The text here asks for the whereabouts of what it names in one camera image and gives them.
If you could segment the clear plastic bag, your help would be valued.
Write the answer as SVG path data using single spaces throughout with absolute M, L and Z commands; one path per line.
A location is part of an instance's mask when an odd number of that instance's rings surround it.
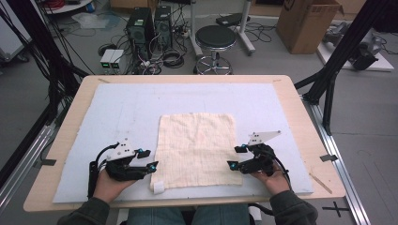
M 118 25 L 120 19 L 113 14 L 91 14 L 78 13 L 71 18 L 77 22 L 82 29 L 108 29 Z

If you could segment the black computer tower grey front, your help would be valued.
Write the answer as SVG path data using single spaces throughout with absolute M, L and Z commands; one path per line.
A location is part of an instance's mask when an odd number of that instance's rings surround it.
M 171 7 L 157 6 L 154 18 L 158 49 L 166 50 L 172 46 Z

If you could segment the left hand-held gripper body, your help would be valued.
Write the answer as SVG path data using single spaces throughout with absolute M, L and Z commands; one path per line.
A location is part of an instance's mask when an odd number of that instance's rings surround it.
M 106 157 L 105 170 L 117 181 L 140 180 L 146 175 L 146 167 L 131 167 L 130 163 L 136 157 L 136 149 L 125 138 L 118 142 L 114 150 Z

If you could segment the brown tape strip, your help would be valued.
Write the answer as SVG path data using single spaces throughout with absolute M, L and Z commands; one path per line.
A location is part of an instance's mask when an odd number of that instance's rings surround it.
M 313 178 L 313 180 L 319 184 L 326 192 L 328 192 L 329 194 L 332 194 L 332 190 L 325 184 L 323 183 L 317 176 L 315 176 L 314 174 L 312 174 L 311 172 L 309 173 L 309 175 Z

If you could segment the aluminium rail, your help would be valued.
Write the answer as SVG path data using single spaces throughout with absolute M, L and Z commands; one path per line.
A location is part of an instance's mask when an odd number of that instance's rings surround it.
M 354 183 L 344 164 L 344 160 L 340 154 L 338 146 L 332 135 L 322 125 L 323 113 L 318 105 L 302 100 L 308 114 L 313 120 L 313 124 L 320 136 L 321 142 L 326 147 L 328 155 L 331 157 L 331 163 L 334 166 L 339 178 L 341 179 L 345 189 L 345 200 L 347 202 L 349 212 L 351 213 L 356 225 L 371 225 L 371 221 L 363 207 L 360 196 L 355 189 Z
M 22 155 L 16 168 L 10 174 L 5 184 L 0 188 L 0 215 L 6 210 L 13 195 L 23 183 L 29 171 L 33 168 L 43 150 L 50 144 L 54 135 L 55 126 L 44 126 L 33 141 L 28 145 L 27 151 Z

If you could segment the black tape cross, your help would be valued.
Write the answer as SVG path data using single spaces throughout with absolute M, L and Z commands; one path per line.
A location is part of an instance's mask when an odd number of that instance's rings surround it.
M 333 206 L 323 206 L 322 209 L 326 211 L 334 211 L 338 218 L 342 216 L 343 212 L 350 211 L 350 209 L 347 207 L 340 207 L 337 202 L 333 202 Z

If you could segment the brown cardboard box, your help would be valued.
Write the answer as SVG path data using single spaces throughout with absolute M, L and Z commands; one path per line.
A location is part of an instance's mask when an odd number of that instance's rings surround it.
M 284 0 L 276 32 L 290 53 L 315 53 L 341 7 L 336 0 Z

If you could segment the black round stool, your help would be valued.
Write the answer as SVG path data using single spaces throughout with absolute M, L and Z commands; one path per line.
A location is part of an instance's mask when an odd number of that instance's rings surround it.
M 210 55 L 200 57 L 193 72 L 199 75 L 209 72 L 216 75 L 232 74 L 231 64 L 225 58 L 220 57 L 220 52 L 231 49 L 236 40 L 236 34 L 228 27 L 208 25 L 200 28 L 195 34 L 195 42 L 201 49 L 210 51 Z

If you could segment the white power supply box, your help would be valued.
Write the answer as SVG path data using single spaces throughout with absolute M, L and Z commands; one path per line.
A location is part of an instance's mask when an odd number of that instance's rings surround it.
M 110 60 L 111 68 L 115 70 L 120 70 L 123 66 L 123 50 L 114 50 L 113 56 Z
M 114 55 L 114 50 L 108 49 L 104 52 L 103 56 L 100 59 L 100 64 L 104 69 L 108 69 L 111 67 L 111 60 Z

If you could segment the person's right hand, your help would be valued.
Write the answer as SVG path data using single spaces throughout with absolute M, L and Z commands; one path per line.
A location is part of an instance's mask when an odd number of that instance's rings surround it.
M 277 165 L 274 165 L 273 171 L 274 173 L 271 176 L 268 176 L 263 171 L 253 172 L 252 176 L 258 179 L 272 196 L 290 190 L 291 187 L 281 169 Z

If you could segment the person's left hand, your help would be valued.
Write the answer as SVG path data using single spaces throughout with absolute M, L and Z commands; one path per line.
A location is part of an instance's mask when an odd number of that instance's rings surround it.
M 93 197 L 100 199 L 106 203 L 111 203 L 121 194 L 123 190 L 130 187 L 134 183 L 135 180 L 114 180 L 105 170 L 102 170 L 99 173 Z

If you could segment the black metal frame post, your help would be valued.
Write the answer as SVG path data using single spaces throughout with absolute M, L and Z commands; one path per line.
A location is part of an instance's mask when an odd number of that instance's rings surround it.
M 304 100 L 312 105 L 318 105 L 319 99 L 326 95 L 322 127 L 329 136 L 331 135 L 330 118 L 336 78 L 345 62 L 353 55 L 375 21 L 387 8 L 389 2 L 390 0 L 366 0 L 327 63 L 314 75 L 294 84 L 296 89 L 310 83 L 313 84 L 310 90 L 303 95 Z

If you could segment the black computer tower green front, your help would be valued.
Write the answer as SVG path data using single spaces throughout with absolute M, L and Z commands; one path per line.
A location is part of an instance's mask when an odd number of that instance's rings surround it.
M 151 40 L 155 37 L 152 11 L 149 7 L 136 7 L 126 25 L 128 38 L 133 49 L 140 56 L 149 60 L 152 57 L 153 44 Z

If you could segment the flat black bag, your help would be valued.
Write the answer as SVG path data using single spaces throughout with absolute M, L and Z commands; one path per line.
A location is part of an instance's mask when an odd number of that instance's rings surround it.
M 216 19 L 216 23 L 218 25 L 226 27 L 241 25 L 241 21 L 242 21 L 241 13 L 233 13 L 227 16 L 220 16 L 219 18 Z

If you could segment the person's blue jeans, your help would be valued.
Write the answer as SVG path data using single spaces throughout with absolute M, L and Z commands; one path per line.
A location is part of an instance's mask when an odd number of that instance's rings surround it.
M 187 225 L 178 207 L 133 208 L 127 225 Z M 246 204 L 200 205 L 191 225 L 250 225 Z

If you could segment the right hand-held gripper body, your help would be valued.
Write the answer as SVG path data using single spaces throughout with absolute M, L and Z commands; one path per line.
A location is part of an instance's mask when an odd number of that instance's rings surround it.
M 254 132 L 251 134 L 248 143 L 242 145 L 242 148 L 253 153 L 253 158 L 240 162 L 238 170 L 244 174 L 263 171 L 268 176 L 273 175 L 273 160 L 276 158 L 276 155 L 274 150 L 267 145 L 267 141 L 280 134 L 279 130 Z

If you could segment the cream printed cloth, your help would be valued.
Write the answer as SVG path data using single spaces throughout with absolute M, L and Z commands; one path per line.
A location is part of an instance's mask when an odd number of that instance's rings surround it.
M 230 160 L 238 160 L 236 143 L 235 118 L 228 113 L 163 115 L 152 191 L 161 194 L 168 188 L 242 185 L 242 176 L 228 166 Z

